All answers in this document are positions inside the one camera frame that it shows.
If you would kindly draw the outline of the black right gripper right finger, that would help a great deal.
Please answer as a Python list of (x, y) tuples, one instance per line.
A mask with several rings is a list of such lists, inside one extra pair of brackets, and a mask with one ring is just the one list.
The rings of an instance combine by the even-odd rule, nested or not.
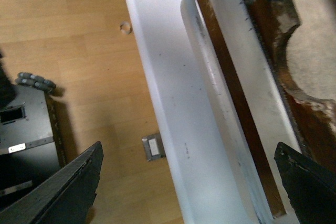
[(335, 173), (283, 142), (274, 159), (299, 222), (335, 223)]

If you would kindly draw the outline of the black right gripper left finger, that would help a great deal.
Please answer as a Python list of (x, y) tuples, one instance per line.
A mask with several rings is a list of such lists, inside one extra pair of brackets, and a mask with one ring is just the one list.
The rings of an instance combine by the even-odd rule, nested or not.
[(85, 223), (103, 161), (97, 141), (29, 194), (1, 211), (1, 223)]

